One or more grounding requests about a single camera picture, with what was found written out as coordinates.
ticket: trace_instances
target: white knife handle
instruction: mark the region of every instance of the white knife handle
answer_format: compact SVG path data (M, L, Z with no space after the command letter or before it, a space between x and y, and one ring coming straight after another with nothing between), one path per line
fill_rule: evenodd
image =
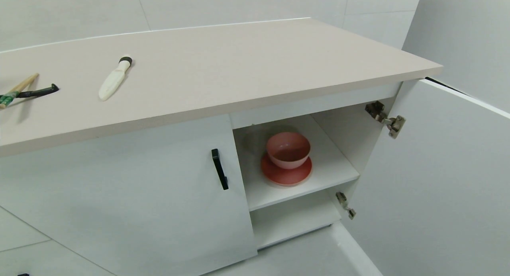
M119 65L113 70L108 77L104 80L101 88L99 89L99 99L102 101L108 100L108 98L115 93L119 85L124 80L124 76L133 59L129 55L124 55L119 60Z

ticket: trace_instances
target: white wall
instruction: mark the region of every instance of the white wall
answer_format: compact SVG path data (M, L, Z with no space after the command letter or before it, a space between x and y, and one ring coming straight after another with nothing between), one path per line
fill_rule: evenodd
M510 112L510 0L421 0L404 50L445 66L445 84Z
M87 37L313 17L401 48L418 0L0 0L0 51Z

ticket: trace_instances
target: metal hinge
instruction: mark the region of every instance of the metal hinge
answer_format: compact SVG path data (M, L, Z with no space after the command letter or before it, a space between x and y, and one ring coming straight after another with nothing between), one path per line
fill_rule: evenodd
M354 217L356 216L356 212L354 211L354 209L349 207L349 202L347 201L347 197L345 196L345 194L343 192L337 192L336 196L342 208L349 213L349 218L354 219Z
M398 133L400 133L404 123L406 122L406 118L402 116L397 116L397 118L388 118L388 115L383 112L383 110L384 104L379 101L372 102L365 106L365 111L367 111L374 120L386 125L386 127L390 130L388 135L396 139Z

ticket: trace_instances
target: plate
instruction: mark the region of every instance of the plate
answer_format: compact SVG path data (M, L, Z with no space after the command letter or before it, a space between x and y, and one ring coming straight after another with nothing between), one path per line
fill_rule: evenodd
M293 186L307 180L312 173L312 160L308 158L304 164L294 169L283 169L271 162L267 153L262 156L260 163L262 173L268 180L283 186Z

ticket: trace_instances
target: beige countertop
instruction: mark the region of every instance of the beige countertop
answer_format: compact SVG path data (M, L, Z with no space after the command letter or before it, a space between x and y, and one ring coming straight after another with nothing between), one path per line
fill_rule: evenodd
M123 54L117 92L97 96ZM0 92L60 91L0 112L0 157L438 74L441 65L312 20L150 31L0 53Z

